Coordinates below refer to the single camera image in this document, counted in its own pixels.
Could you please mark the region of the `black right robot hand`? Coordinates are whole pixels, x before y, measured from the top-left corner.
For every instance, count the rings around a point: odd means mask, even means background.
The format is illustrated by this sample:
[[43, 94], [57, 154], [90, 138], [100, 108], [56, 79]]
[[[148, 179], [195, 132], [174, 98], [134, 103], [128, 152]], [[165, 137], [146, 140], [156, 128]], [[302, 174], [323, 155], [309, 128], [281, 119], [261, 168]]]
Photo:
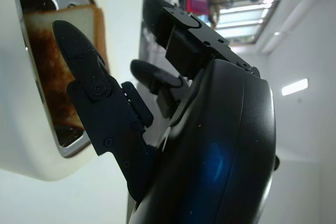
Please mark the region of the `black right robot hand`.
[[276, 167], [268, 82], [193, 14], [146, 0], [143, 18], [179, 73], [131, 62], [170, 120], [158, 146], [143, 138], [153, 115], [133, 84], [108, 74], [76, 26], [52, 25], [75, 78], [67, 92], [85, 132], [98, 155], [114, 155], [136, 202], [130, 222], [257, 223]]

